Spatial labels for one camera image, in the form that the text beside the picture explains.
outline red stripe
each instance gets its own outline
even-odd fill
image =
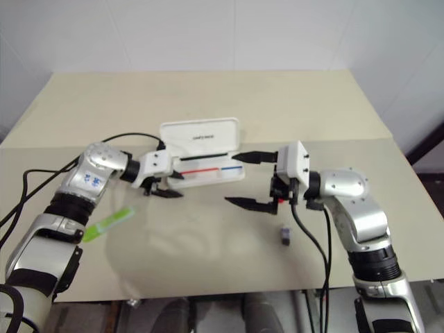
[[[211,169],[199,169],[199,170],[190,170],[181,172],[182,175],[186,175],[187,173],[196,173],[196,172],[205,172],[205,171],[218,171],[219,168],[211,168]]]

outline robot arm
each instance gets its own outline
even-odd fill
[[[309,155],[298,142],[275,153],[241,153],[243,162],[274,162],[270,203],[250,198],[227,198],[247,210],[277,214],[278,200],[296,204],[307,200],[309,209],[325,204],[348,252],[356,289],[360,332],[424,332],[409,282],[391,245],[387,217],[370,195],[368,179],[347,170],[309,171]]]
[[[34,220],[6,264],[6,287],[18,291],[24,305],[20,332],[42,332],[53,299],[71,284],[82,255],[77,244],[109,180],[131,182],[134,188],[145,188],[146,195],[181,196],[157,188],[158,181],[165,176],[181,178],[164,149],[136,161],[103,142],[86,148],[77,167],[65,176],[50,205]],[[17,302],[17,297],[13,302],[0,293],[1,312],[6,317],[12,317]]]

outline beige table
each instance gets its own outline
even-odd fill
[[[444,251],[444,222],[348,71],[54,75],[0,147],[1,215],[17,202],[25,169],[59,167],[90,142],[113,134],[157,134],[164,121],[213,117],[239,118],[243,151],[274,150],[301,139],[312,169],[353,166],[366,173],[410,279],[444,277],[441,265],[425,259]],[[154,147],[144,138],[115,144],[136,155]],[[169,200],[146,198],[127,184],[112,183],[89,224],[127,205],[137,214],[81,245],[84,254],[74,283],[58,300],[319,287],[321,257],[291,220],[288,205],[271,216],[223,200],[268,200],[271,173],[271,165],[249,165],[241,182],[184,189],[184,198]],[[31,188],[42,179],[32,176]],[[0,254],[1,279],[7,256],[59,182],[26,206]],[[325,246],[322,214],[303,205],[299,210]],[[288,248],[280,245],[284,224],[293,228]],[[333,251],[330,285],[352,285],[335,232]]]

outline white wall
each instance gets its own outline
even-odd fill
[[[0,135],[52,71],[342,68],[407,152],[444,120],[444,1],[0,0]]]

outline green marker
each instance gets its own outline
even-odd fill
[[[113,215],[107,217],[106,219],[103,219],[102,221],[94,225],[91,225],[86,229],[85,236],[83,236],[83,241],[84,242],[92,241],[101,234],[107,232],[108,229],[129,219],[134,215],[134,213],[135,213],[134,208],[126,207],[114,213]]]

